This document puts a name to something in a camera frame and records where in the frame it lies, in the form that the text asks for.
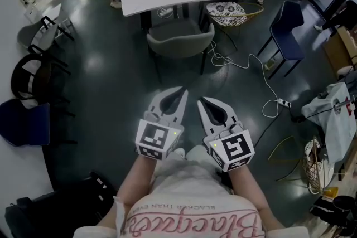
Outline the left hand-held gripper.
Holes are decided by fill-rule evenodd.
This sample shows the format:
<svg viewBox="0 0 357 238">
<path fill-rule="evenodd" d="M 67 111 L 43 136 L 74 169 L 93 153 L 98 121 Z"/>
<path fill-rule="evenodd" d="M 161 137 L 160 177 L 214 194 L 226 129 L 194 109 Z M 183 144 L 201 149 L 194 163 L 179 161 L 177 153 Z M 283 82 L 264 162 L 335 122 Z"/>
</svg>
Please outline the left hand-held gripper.
<svg viewBox="0 0 357 238">
<path fill-rule="evenodd" d="M 181 122 L 188 94 L 187 89 L 177 86 L 154 96 L 139 121 L 135 139 L 139 155 L 162 161 L 173 151 L 184 132 Z"/>
</svg>

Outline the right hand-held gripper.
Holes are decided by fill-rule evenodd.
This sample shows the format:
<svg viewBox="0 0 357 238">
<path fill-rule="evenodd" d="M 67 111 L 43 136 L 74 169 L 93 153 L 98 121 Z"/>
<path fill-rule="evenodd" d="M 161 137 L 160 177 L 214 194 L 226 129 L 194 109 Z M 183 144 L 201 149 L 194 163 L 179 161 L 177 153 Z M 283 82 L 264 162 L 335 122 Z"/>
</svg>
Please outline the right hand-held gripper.
<svg viewBox="0 0 357 238">
<path fill-rule="evenodd" d="M 201 97 L 197 107 L 207 135 L 204 144 L 220 169 L 229 172 L 247 165 L 255 150 L 249 130 L 243 129 L 233 108 L 210 97 Z"/>
</svg>

